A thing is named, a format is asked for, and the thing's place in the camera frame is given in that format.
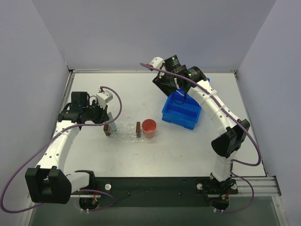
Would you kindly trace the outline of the white toothpaste tube green cap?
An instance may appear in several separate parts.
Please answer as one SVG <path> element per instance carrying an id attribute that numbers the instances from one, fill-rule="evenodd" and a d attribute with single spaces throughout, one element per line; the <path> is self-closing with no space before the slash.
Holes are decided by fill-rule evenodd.
<path id="1" fill-rule="evenodd" d="M 108 116 L 109 116 L 109 121 L 112 121 L 114 119 L 111 112 L 108 113 Z M 109 129 L 111 130 L 111 132 L 116 132 L 118 129 L 117 125 L 114 121 L 109 123 L 108 126 L 109 126 Z"/>

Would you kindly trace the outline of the clear acrylic toothbrush holder rack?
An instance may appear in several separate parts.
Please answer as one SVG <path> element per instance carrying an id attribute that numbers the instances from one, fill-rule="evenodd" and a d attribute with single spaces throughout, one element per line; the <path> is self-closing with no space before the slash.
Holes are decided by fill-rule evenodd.
<path id="1" fill-rule="evenodd" d="M 117 121 L 117 131 L 111 132 L 108 125 L 104 125 L 103 131 L 107 137 L 116 138 L 140 138 L 141 137 L 141 123 L 139 121 L 132 123 L 127 121 Z"/>

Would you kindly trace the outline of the pink plastic cup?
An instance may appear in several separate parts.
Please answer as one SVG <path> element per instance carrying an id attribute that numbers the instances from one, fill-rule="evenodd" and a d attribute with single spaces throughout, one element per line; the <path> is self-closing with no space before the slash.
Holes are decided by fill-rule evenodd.
<path id="1" fill-rule="evenodd" d="M 157 131 L 157 123 L 153 119 L 146 119 L 142 122 L 142 130 L 146 138 L 154 138 Z"/>

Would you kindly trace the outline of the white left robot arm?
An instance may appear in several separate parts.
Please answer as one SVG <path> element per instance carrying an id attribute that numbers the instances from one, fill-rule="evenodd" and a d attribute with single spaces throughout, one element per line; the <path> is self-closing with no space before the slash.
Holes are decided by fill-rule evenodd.
<path id="1" fill-rule="evenodd" d="M 82 190 L 87 194 L 97 188 L 95 174 L 91 170 L 65 172 L 64 165 L 75 137 L 83 124 L 92 121 L 101 124 L 109 121 L 107 103 L 112 93 L 100 91 L 90 100 L 83 91 L 71 93 L 71 101 L 58 115 L 55 140 L 47 149 L 35 168 L 28 168 L 25 180 L 31 199 L 35 203 L 66 204 L 72 193 Z"/>

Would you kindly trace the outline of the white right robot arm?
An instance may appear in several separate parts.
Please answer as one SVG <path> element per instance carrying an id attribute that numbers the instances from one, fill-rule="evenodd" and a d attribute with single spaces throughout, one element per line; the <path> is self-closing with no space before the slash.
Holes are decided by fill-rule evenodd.
<path id="1" fill-rule="evenodd" d="M 155 57 L 149 66 L 159 69 L 153 83 L 165 95 L 170 96 L 182 89 L 209 116 L 219 134 L 211 142 L 217 154 L 212 176 L 218 182 L 227 180 L 230 177 L 231 160 L 246 137 L 245 131 L 250 128 L 248 120 L 240 120 L 226 107 L 198 67 L 187 68 L 180 64 L 176 55 L 166 60 Z"/>

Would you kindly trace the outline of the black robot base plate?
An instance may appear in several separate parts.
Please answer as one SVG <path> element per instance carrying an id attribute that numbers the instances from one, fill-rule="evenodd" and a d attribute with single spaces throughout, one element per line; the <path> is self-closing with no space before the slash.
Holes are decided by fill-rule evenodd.
<path id="1" fill-rule="evenodd" d="M 215 199 L 227 208 L 229 196 L 238 194 L 235 180 L 220 184 L 209 177 L 96 177 L 95 192 L 75 191 L 83 205 L 99 207 L 208 207 Z"/>

